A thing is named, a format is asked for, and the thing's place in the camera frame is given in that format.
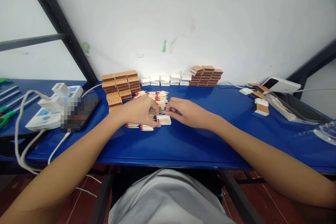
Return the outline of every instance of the white power strip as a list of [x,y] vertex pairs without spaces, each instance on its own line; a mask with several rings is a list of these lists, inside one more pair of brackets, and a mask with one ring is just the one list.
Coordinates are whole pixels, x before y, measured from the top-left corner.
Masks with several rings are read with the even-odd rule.
[[[83,88],[81,86],[69,86],[70,95],[68,98],[81,97]],[[55,129],[61,126],[61,111],[50,113],[44,108],[33,116],[33,118],[26,124],[26,128],[32,131],[40,131],[43,128],[47,130]]]

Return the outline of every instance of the blue tabletop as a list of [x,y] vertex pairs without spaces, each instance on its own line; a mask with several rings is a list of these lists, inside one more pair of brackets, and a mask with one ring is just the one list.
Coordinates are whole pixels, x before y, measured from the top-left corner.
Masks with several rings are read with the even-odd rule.
[[[51,95],[51,87],[56,82],[65,82],[67,85],[85,83],[51,80],[14,80],[14,82],[22,91],[37,89],[47,95]],[[272,107],[269,108],[269,116],[259,117],[253,114],[254,99],[239,93],[235,87],[146,86],[142,89],[147,91],[163,89],[169,92],[168,99],[170,97],[189,99],[317,171],[336,172],[336,146],[326,143],[310,132],[313,126],[289,122]],[[55,157],[95,127],[108,114],[106,94],[101,87],[90,92],[87,97],[101,97],[102,102],[87,126],[82,131],[71,134],[56,152]],[[25,110],[20,124],[20,133],[29,132],[24,125],[38,109],[39,106],[35,103]],[[15,120],[12,120],[10,125],[0,130],[0,135],[13,134],[14,122]],[[46,161],[63,136],[64,133],[61,133],[59,128],[50,131],[28,158]],[[97,162],[179,168],[251,168],[214,133],[190,128],[174,119],[170,126],[155,128],[154,131],[142,132],[139,129],[120,128],[106,144]]]

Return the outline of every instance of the cord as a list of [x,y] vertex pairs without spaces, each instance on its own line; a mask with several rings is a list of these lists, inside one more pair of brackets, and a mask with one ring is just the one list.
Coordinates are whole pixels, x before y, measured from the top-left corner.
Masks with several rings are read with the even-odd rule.
[[[93,89],[95,89],[96,87],[99,87],[99,86],[101,86],[102,85],[102,83],[101,84],[98,84],[98,85],[96,85],[96,86],[94,86],[94,87],[92,87],[92,88],[90,88],[88,91],[86,91],[81,97],[83,98],[87,93],[89,93],[91,90],[93,90]],[[51,153],[51,155],[50,155],[50,157],[49,157],[49,159],[48,159],[48,165],[50,164],[50,162],[51,162],[51,158],[53,157],[53,155],[55,154],[55,152],[57,151],[57,149],[61,146],[61,144],[68,138],[68,136],[70,135],[71,133],[70,132],[68,132],[68,133],[66,133],[65,135],[64,135],[64,137],[63,137],[63,139],[59,142],[59,144],[56,146],[56,148],[54,149],[54,151]]]
[[324,89],[302,89],[302,90],[297,90],[297,91],[291,91],[288,93],[298,93],[298,92],[304,92],[304,91],[313,91],[313,90],[334,90],[336,88],[324,88]]
[[49,159],[48,159],[48,165],[51,162],[51,158],[53,157],[53,155],[55,154],[55,152],[57,151],[57,149],[61,146],[61,144],[68,138],[68,136],[71,134],[71,132],[68,132],[64,135],[64,137],[62,138],[62,140],[60,141],[60,143],[56,146],[56,148],[54,149],[54,151],[51,153]]
[[218,85],[222,84],[222,83],[229,83],[231,86],[234,86],[234,87],[239,88],[239,89],[243,89],[244,88],[244,87],[236,86],[236,85],[232,84],[231,82],[219,82]]
[[40,169],[36,169],[36,168],[33,168],[33,167],[30,167],[26,164],[26,154],[29,150],[29,148],[33,145],[33,143],[35,143],[35,141],[37,139],[39,139],[39,137],[46,131],[47,129],[46,128],[43,128],[39,134],[36,135],[36,137],[30,141],[30,143],[26,146],[26,148],[24,149],[24,151],[22,152],[21,154],[21,157],[20,157],[20,162],[21,162],[21,167],[25,167],[25,169],[27,169],[28,171],[30,171],[31,173],[34,173],[34,174],[38,174],[37,172],[35,171],[41,171]]
[[[84,97],[88,92],[90,92],[92,89],[98,87],[98,86],[101,86],[102,84],[98,84],[92,88],[90,88],[88,91],[86,91],[82,97]],[[20,152],[19,152],[19,125],[20,125],[20,120],[23,116],[23,110],[24,110],[24,106],[25,106],[25,102],[27,100],[27,97],[28,95],[30,95],[31,93],[36,93],[37,95],[39,95],[42,99],[48,101],[48,100],[51,100],[50,97],[40,93],[39,91],[36,91],[36,90],[28,90],[26,92],[26,94],[24,95],[22,101],[21,101],[21,105],[20,105],[20,112],[19,112],[19,115],[16,119],[16,122],[15,122],[15,133],[14,133],[14,147],[15,147],[15,156],[16,156],[16,160],[18,162],[18,164],[30,171],[31,173],[35,174],[35,175],[38,175],[38,172],[36,171],[41,171],[40,169],[36,169],[36,168],[33,168],[33,167],[30,167],[26,164],[25,162],[25,157],[26,157],[26,154],[28,152],[28,149],[34,144],[34,142],[36,142],[37,139],[39,139],[39,137],[46,131],[46,128],[43,128],[37,135],[36,137],[34,137],[34,139],[26,146],[26,148],[24,149],[24,151],[22,152],[22,155],[20,156]],[[57,147],[55,148],[55,150],[52,152],[52,154],[50,155],[49,159],[48,159],[48,165],[50,164],[51,162],[51,159],[52,159],[52,156],[54,155],[54,153],[57,151],[57,149],[60,147],[60,145],[67,139],[67,137],[70,135],[71,133],[66,133],[65,136],[63,137],[63,139],[60,141],[60,143],[57,145]],[[96,179],[95,177],[92,177],[90,175],[87,175],[88,177],[91,177],[95,180],[97,180],[99,183],[101,183],[98,179]],[[84,192],[87,192],[89,194],[91,194],[92,196],[95,196],[97,197],[97,195],[83,189],[83,188],[80,188],[80,187],[76,187],[76,189],[79,189],[81,191],[84,191]]]
[[101,85],[102,85],[102,83],[100,83],[100,84],[98,84],[98,85],[96,85],[96,86],[90,88],[88,91],[86,91],[86,92],[82,95],[82,97],[84,97],[84,96],[85,96],[87,93],[89,93],[92,89],[95,89],[96,87],[101,86]]
[[97,198],[97,195],[96,195],[96,194],[93,194],[93,193],[90,192],[90,191],[87,191],[87,190],[85,190],[85,189],[83,189],[83,188],[80,188],[80,187],[76,187],[76,189],[81,190],[81,191],[84,191],[84,192],[87,192],[88,194],[91,194],[92,196],[95,196],[95,197]]
[[[93,89],[95,89],[96,87],[99,87],[99,86],[101,86],[102,85],[102,83],[101,84],[98,84],[98,85],[96,85],[96,86],[94,86],[94,87],[92,87],[92,88],[90,88],[88,91],[86,91],[81,97],[83,98],[85,95],[87,95],[87,93],[89,93],[91,90],[93,90]],[[64,137],[62,138],[62,140],[59,142],[59,144],[56,146],[56,148],[54,149],[54,151],[51,153],[51,155],[50,155],[50,157],[49,157],[49,159],[48,159],[48,165],[51,163],[51,159],[52,159],[52,157],[53,157],[53,155],[55,154],[55,152],[58,150],[58,148],[61,146],[61,144],[68,138],[68,136],[70,136],[70,134],[71,134],[71,132],[68,132],[68,133],[66,133],[65,135],[64,135]],[[99,182],[100,184],[101,184],[101,182],[98,180],[98,179],[96,179],[95,177],[93,177],[93,176],[91,176],[91,175],[86,175],[87,177],[90,177],[90,178],[93,178],[94,180],[96,180],[97,182]],[[78,190],[81,190],[81,191],[84,191],[84,192],[87,192],[88,194],[91,194],[92,196],[95,196],[95,197],[97,197],[97,195],[95,195],[95,194],[93,194],[93,193],[91,193],[90,191],[87,191],[87,190],[85,190],[85,189],[83,189],[83,188],[80,188],[80,187],[76,187],[76,189],[78,189]]]
[[96,179],[95,177],[93,177],[93,176],[91,176],[91,175],[87,175],[87,176],[90,177],[90,178],[92,178],[92,179],[94,179],[94,180],[96,180],[98,183],[101,184],[101,182],[100,182],[98,179]]
[[[32,167],[29,167],[25,162],[21,162],[21,156],[20,156],[20,152],[19,152],[19,125],[20,125],[20,120],[22,118],[22,115],[23,115],[23,109],[24,109],[24,106],[25,106],[25,102],[27,100],[27,97],[28,95],[30,95],[31,93],[36,93],[38,94],[42,99],[44,100],[50,100],[51,98],[40,93],[39,91],[36,91],[36,90],[28,90],[26,92],[26,94],[24,95],[22,101],[21,101],[21,105],[20,105],[20,112],[19,112],[19,115],[16,119],[16,122],[15,122],[15,132],[14,132],[14,148],[15,148],[15,156],[16,156],[16,160],[17,160],[17,163],[24,169],[30,171],[31,173],[34,173],[34,174],[38,174],[37,172],[35,172],[34,168]],[[45,129],[42,129],[40,131],[40,133],[31,141],[31,143],[29,143],[29,147],[43,134],[43,132],[45,131]],[[24,155],[26,155],[28,149],[26,147],[26,149],[24,150]]]

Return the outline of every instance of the black phone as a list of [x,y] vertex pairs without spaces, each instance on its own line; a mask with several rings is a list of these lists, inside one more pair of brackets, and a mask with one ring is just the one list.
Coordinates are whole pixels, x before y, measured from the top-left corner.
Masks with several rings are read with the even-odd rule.
[[101,98],[73,98],[61,117],[61,132],[83,129],[101,102]]

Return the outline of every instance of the white wall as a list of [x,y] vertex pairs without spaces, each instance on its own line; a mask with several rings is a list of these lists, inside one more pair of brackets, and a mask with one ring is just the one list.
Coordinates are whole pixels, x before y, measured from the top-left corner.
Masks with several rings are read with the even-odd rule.
[[221,68],[236,84],[286,78],[336,35],[336,0],[58,1],[79,41],[91,45],[98,78],[198,64]]
[[[37,0],[0,0],[0,41],[55,34]],[[0,76],[85,80],[62,41],[0,52]]]
[[[307,79],[305,89],[336,88],[336,60]],[[336,90],[303,92],[301,100],[327,116],[336,119]]]

